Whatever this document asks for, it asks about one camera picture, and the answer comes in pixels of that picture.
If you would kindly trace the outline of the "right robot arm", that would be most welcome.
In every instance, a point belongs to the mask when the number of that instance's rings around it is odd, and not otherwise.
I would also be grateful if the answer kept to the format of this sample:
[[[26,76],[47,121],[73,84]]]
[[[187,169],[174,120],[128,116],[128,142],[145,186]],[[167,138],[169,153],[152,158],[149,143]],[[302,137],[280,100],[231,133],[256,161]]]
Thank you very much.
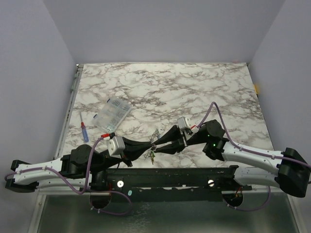
[[[224,137],[226,131],[216,120],[199,127],[190,126],[184,117],[177,123],[154,142],[156,153],[175,154],[187,146],[204,144],[203,152],[209,159],[246,165],[224,176],[227,189],[257,184],[280,188],[294,197],[305,197],[311,167],[296,150],[262,150],[238,144]]]

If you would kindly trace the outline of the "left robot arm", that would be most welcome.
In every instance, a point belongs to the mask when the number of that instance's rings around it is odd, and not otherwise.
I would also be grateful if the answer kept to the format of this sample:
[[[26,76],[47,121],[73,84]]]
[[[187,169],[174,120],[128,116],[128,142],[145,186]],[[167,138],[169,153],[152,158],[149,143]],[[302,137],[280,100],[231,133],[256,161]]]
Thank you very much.
[[[70,154],[49,162],[29,164],[14,160],[12,173],[5,176],[5,187],[17,193],[32,193],[38,188],[66,184],[81,195],[90,186],[100,192],[107,187],[107,169],[125,163],[128,167],[145,151],[152,148],[149,141],[139,142],[113,134],[103,134],[93,146],[82,144]]]

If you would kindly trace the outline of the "clear plastic screw box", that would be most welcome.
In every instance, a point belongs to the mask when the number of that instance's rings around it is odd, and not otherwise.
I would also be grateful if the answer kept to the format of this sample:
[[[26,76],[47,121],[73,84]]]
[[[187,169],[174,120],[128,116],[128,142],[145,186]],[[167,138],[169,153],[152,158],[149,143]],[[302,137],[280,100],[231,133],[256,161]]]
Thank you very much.
[[[114,133],[131,110],[129,102],[113,96],[93,117],[92,123],[105,133]]]

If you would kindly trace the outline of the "blue red screwdriver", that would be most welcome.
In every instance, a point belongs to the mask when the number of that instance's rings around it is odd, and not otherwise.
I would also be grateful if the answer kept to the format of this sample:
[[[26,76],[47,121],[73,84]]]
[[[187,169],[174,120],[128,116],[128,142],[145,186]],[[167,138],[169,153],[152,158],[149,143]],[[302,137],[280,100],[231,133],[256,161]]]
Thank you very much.
[[[81,120],[81,130],[82,130],[83,140],[85,143],[87,143],[87,142],[89,142],[89,138],[87,135],[86,127],[85,127],[81,112],[79,112],[79,116],[80,116],[80,120]]]

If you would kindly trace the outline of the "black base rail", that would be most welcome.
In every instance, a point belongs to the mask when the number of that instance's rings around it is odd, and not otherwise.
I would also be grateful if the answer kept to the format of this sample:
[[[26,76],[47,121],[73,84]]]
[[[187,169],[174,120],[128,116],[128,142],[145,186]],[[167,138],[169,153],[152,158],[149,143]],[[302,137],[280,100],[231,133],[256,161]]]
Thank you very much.
[[[237,166],[225,168],[121,168],[93,175],[91,190],[118,191],[132,202],[222,201],[222,192],[249,191],[234,180]]]

